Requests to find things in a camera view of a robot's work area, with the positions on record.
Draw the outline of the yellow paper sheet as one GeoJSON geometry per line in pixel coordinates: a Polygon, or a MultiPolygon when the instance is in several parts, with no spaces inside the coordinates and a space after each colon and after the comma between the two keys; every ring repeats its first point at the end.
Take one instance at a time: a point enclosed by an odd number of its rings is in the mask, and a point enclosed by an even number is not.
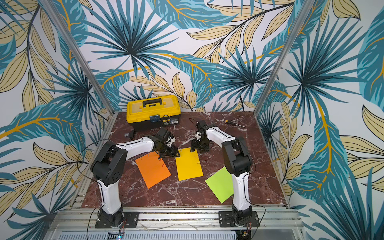
{"type": "Polygon", "coordinates": [[[180,149],[180,157],[176,158],[179,181],[202,177],[203,170],[197,150],[180,149]]]}

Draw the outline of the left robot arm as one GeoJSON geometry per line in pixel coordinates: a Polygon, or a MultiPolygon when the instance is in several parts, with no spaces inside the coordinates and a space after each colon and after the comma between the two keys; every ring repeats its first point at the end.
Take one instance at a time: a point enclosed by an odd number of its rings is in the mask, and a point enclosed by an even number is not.
{"type": "Polygon", "coordinates": [[[124,213],[120,201],[119,181],[124,173],[126,160],[151,152],[159,154],[161,158],[179,157],[175,141],[176,138],[170,131],[160,128],[152,136],[120,144],[108,140],[102,146],[91,165],[91,172],[99,185],[102,198],[96,228],[119,228],[138,217],[137,212],[124,213]]]}

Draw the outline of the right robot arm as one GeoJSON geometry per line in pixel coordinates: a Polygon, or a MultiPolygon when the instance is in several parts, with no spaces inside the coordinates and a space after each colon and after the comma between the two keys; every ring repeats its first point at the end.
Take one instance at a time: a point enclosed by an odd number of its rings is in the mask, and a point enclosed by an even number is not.
{"type": "Polygon", "coordinates": [[[249,196],[249,176],[253,160],[245,139],[233,137],[215,125],[207,125],[203,120],[196,123],[196,128],[195,138],[191,141],[191,152],[208,152],[211,142],[222,148],[225,168],[233,180],[232,215],[228,218],[231,226],[242,227],[250,223],[254,216],[249,196]]]}

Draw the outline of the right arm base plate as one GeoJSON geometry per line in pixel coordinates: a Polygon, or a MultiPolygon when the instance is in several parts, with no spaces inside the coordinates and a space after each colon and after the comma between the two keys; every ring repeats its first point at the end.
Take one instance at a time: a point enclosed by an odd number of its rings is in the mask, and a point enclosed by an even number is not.
{"type": "Polygon", "coordinates": [[[258,213],[252,211],[252,213],[236,214],[233,211],[220,211],[219,212],[219,224],[221,228],[245,228],[245,227],[259,227],[260,218],[258,213]]]}

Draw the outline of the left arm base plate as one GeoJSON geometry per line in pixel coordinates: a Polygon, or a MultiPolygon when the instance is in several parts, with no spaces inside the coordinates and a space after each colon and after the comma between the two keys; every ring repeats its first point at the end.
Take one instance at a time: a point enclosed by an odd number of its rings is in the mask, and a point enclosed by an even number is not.
{"type": "Polygon", "coordinates": [[[98,214],[96,229],[124,228],[135,229],[139,220],[139,212],[116,212],[109,215],[104,211],[98,214]]]}

